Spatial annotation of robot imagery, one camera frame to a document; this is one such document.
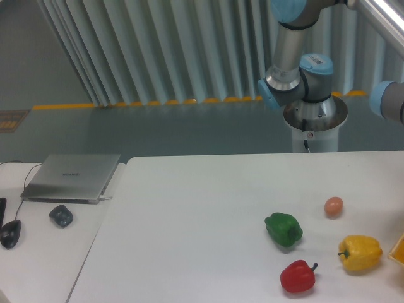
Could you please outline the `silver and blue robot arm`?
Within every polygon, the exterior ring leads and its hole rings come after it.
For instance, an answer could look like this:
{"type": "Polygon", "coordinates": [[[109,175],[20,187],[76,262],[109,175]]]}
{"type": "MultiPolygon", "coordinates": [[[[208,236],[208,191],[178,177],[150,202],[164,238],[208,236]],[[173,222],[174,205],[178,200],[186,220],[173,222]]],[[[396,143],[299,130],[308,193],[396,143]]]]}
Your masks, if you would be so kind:
{"type": "Polygon", "coordinates": [[[331,94],[332,60],[303,53],[308,30],[321,11],[342,4],[362,13],[383,38],[403,52],[403,10],[389,1],[272,1],[278,37],[272,65],[258,81],[258,90],[268,107],[283,107],[286,123],[300,131],[334,129],[347,118],[347,106],[331,94]]]}

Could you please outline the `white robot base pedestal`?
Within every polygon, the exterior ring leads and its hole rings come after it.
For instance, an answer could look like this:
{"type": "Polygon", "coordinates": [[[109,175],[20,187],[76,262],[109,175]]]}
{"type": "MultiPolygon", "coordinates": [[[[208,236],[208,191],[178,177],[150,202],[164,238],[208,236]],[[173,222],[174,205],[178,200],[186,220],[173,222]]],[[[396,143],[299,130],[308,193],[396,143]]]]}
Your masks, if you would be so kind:
{"type": "Polygon", "coordinates": [[[283,110],[283,118],[291,130],[292,151],[337,152],[339,130],[347,117],[347,105],[334,96],[319,103],[298,100],[287,105],[283,110]]]}

